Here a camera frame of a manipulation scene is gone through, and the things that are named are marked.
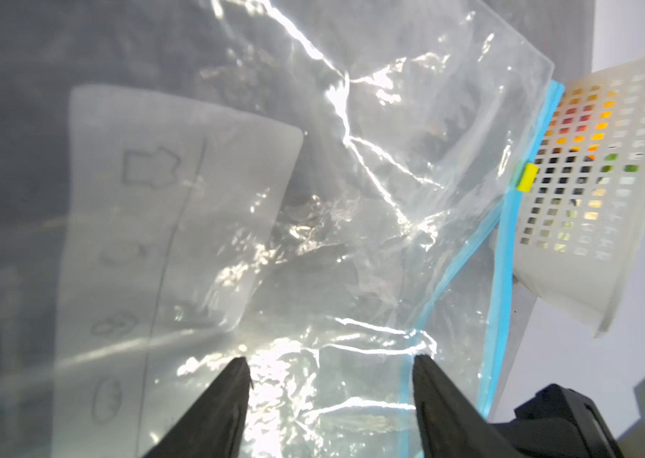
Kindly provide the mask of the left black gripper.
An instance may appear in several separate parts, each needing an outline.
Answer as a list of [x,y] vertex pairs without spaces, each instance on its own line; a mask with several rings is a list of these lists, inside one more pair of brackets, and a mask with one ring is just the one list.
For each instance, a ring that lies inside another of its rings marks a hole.
[[507,457],[508,443],[526,457],[624,455],[593,400],[575,390],[548,385],[494,429],[430,357],[415,357],[412,382],[425,458]]

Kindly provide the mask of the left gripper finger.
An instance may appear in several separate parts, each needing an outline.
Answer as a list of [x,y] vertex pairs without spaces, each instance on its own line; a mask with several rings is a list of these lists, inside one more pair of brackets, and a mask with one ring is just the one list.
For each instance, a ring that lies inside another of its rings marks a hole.
[[253,383],[244,357],[234,358],[146,458],[237,458]]

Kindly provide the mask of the white plastic perforated basket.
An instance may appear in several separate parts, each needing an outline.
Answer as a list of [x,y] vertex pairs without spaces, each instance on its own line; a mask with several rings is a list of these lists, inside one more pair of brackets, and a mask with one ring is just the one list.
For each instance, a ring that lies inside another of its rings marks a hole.
[[520,284],[609,329],[645,233],[645,57],[553,83],[507,243]]

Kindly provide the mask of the clear zip top bag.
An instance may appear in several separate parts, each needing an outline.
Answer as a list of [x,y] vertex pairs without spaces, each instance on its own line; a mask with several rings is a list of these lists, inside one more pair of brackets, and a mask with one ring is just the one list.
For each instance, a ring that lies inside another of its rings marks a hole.
[[0,457],[418,457],[480,414],[559,91],[497,1],[0,1]]

